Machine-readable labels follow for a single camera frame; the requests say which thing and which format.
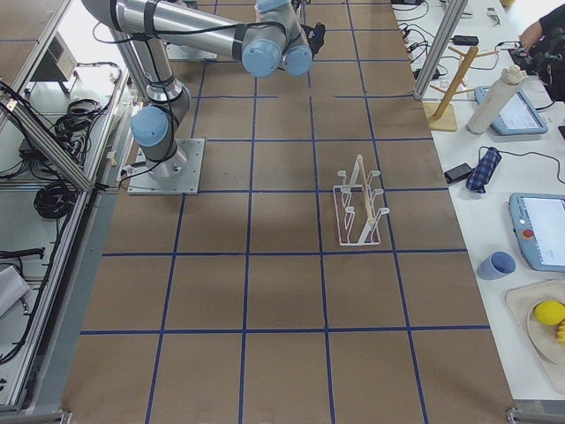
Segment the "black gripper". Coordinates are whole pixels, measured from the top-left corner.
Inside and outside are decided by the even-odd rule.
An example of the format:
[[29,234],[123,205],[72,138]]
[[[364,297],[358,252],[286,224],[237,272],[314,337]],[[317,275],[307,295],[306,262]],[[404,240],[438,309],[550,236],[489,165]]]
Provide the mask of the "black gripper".
[[314,26],[304,25],[304,32],[312,55],[315,57],[324,45],[326,26],[321,22],[317,22]]

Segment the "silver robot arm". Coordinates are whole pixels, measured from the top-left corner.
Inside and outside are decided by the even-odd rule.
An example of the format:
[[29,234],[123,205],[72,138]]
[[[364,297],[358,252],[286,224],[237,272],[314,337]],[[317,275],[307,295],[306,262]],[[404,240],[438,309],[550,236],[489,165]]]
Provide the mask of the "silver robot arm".
[[295,1],[87,1],[147,101],[132,121],[137,159],[180,171],[180,140],[235,144],[297,136],[322,24]]

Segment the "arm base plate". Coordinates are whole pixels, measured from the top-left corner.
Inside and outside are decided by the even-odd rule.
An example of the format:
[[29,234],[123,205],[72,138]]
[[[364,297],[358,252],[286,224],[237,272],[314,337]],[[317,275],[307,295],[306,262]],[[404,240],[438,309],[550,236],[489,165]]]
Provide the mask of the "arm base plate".
[[176,139],[177,152],[168,161],[149,171],[154,163],[146,164],[138,148],[137,160],[142,165],[132,172],[127,188],[131,195],[197,194],[204,157],[205,139]]

